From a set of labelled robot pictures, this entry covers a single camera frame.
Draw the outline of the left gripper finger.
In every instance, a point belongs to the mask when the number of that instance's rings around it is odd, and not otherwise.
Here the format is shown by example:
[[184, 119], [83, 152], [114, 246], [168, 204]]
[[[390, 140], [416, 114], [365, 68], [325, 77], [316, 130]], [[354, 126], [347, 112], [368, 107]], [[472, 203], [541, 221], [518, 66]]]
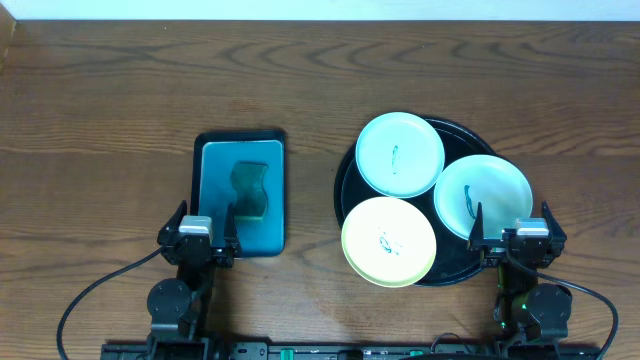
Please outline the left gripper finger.
[[183, 217], [187, 214], [187, 209], [187, 202], [185, 200], [182, 200], [174, 214], [159, 230], [159, 239], [171, 239], [175, 234], [179, 232], [179, 225]]
[[232, 250], [239, 249], [239, 238], [235, 225], [234, 205], [230, 203], [227, 207], [223, 237], [225, 245]]

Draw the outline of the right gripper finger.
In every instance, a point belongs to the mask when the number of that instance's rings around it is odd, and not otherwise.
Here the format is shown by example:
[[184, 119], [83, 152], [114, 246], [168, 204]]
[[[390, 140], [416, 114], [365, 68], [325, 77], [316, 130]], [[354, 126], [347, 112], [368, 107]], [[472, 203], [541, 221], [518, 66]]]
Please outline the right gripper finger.
[[483, 206], [482, 203], [479, 202], [477, 205], [476, 218], [468, 238], [468, 248], [481, 249], [484, 245]]
[[551, 209], [546, 201], [543, 201], [541, 203], [541, 215], [546, 221], [551, 241], [555, 243], [565, 243], [567, 240], [567, 235], [553, 216]]

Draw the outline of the green sponge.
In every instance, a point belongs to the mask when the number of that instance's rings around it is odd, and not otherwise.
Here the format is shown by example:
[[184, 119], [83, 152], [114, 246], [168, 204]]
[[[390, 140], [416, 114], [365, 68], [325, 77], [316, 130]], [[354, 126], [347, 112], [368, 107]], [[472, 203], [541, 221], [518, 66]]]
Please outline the green sponge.
[[238, 162], [234, 165], [230, 180], [236, 193], [234, 217], [242, 221], [262, 221], [268, 209], [268, 197], [264, 188], [265, 164]]

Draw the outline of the yellow plate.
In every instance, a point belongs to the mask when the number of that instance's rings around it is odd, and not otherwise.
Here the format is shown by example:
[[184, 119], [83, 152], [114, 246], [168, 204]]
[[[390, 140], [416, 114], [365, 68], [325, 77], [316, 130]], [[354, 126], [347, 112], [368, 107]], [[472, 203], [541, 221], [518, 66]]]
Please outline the yellow plate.
[[358, 275], [387, 288], [422, 279], [437, 253], [427, 217], [409, 202], [392, 197], [374, 197], [355, 206], [342, 225], [341, 245]]

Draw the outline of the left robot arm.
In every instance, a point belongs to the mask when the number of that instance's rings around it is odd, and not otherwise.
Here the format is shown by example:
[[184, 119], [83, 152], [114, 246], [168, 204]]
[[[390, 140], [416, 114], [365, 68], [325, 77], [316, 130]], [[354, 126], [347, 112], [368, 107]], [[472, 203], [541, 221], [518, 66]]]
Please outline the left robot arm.
[[191, 216], [182, 202], [159, 230], [160, 254], [177, 267], [176, 276], [158, 282], [147, 297], [151, 332], [144, 359], [223, 360], [231, 346], [219, 335], [208, 333], [207, 319], [215, 271], [231, 268], [241, 256], [234, 206], [226, 210], [221, 246], [213, 244], [212, 220]]

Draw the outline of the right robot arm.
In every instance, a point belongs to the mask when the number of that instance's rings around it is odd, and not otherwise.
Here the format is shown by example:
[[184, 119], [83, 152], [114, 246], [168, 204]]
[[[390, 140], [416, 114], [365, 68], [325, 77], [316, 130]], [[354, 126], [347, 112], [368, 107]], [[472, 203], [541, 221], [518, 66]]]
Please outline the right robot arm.
[[497, 238], [485, 236], [483, 206], [477, 205], [467, 248], [480, 254], [483, 268], [498, 273], [494, 320], [502, 335], [494, 351], [514, 358], [518, 347], [558, 351], [558, 341], [568, 336], [573, 297], [557, 283], [540, 283], [540, 269], [547, 268], [564, 249], [567, 236], [548, 205], [540, 218], [517, 219]]

